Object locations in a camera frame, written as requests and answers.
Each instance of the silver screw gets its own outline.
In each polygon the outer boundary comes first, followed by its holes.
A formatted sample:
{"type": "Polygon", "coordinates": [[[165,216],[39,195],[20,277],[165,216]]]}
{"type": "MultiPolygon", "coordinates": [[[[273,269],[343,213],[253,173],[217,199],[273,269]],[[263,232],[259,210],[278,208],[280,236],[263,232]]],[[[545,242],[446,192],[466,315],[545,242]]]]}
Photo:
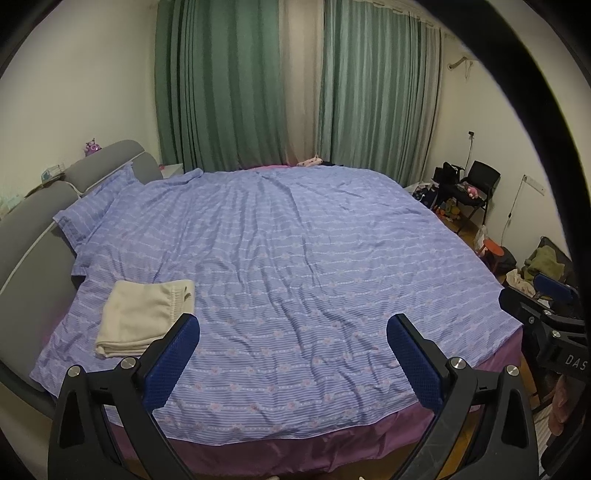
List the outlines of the silver screw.
{"type": "Polygon", "coordinates": [[[507,370],[507,373],[512,377],[519,375],[519,369],[515,365],[507,365],[505,370],[507,370]]]}
{"type": "Polygon", "coordinates": [[[78,365],[74,365],[68,369],[68,377],[77,377],[80,375],[80,367],[78,365]]]}
{"type": "Polygon", "coordinates": [[[135,367],[135,358],[132,356],[126,356],[122,361],[121,361],[121,368],[125,369],[125,370],[129,370],[130,368],[135,367]]]}
{"type": "Polygon", "coordinates": [[[466,361],[458,356],[453,357],[449,362],[456,370],[463,370],[466,368],[466,361]]]}

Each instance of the green cloth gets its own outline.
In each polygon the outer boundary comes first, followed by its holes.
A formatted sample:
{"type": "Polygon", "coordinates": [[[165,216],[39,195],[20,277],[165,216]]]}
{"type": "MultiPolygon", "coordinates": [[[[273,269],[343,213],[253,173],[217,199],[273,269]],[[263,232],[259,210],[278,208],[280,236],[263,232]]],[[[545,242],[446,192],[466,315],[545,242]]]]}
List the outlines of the green cloth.
{"type": "Polygon", "coordinates": [[[564,273],[564,264],[556,261],[556,252],[549,245],[538,247],[534,253],[524,262],[521,276],[525,281],[533,284],[534,277],[542,273],[552,280],[560,280],[564,273]]]}
{"type": "Polygon", "coordinates": [[[326,0],[318,151],[405,186],[433,129],[440,31],[370,2],[326,0]]]}
{"type": "Polygon", "coordinates": [[[155,97],[165,164],[284,164],[278,0],[162,0],[155,97]]]}

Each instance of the blue textured pad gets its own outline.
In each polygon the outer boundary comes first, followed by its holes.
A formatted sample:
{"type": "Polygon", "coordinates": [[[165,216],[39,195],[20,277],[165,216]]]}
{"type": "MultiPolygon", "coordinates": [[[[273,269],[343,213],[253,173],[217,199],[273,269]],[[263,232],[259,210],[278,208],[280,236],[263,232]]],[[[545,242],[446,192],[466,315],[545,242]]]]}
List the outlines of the blue textured pad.
{"type": "Polygon", "coordinates": [[[386,328],[388,345],[421,405],[435,413],[443,407],[441,378],[400,321],[393,316],[386,328]]]}
{"type": "Polygon", "coordinates": [[[164,407],[198,343],[199,322],[191,315],[146,375],[143,399],[146,410],[164,407]]]}
{"type": "Polygon", "coordinates": [[[573,301],[573,291],[570,287],[541,273],[534,277],[534,288],[536,292],[559,302],[569,304],[573,301]]]}

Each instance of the gray headboard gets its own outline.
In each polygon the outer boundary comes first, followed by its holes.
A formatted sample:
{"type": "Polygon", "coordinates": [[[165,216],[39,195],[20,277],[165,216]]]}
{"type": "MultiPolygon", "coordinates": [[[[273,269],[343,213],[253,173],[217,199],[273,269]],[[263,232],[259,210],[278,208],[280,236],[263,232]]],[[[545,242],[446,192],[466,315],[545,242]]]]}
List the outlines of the gray headboard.
{"type": "Polygon", "coordinates": [[[80,281],[71,277],[74,252],[53,216],[130,160],[142,183],[162,179],[154,157],[123,140],[74,163],[63,181],[33,193],[0,222],[0,382],[49,417],[53,398],[29,372],[80,281]]]}

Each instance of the chair seat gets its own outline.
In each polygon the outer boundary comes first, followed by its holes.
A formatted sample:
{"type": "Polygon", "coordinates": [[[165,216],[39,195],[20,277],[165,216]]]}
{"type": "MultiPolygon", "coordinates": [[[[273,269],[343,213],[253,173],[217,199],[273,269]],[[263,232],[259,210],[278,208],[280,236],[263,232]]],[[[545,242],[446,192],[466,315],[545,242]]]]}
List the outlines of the chair seat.
{"type": "Polygon", "coordinates": [[[471,199],[470,196],[461,188],[458,188],[457,185],[439,185],[439,189],[444,191],[445,193],[453,196],[458,202],[463,205],[468,205],[470,207],[478,207],[484,204],[484,200],[481,198],[471,199]]]}

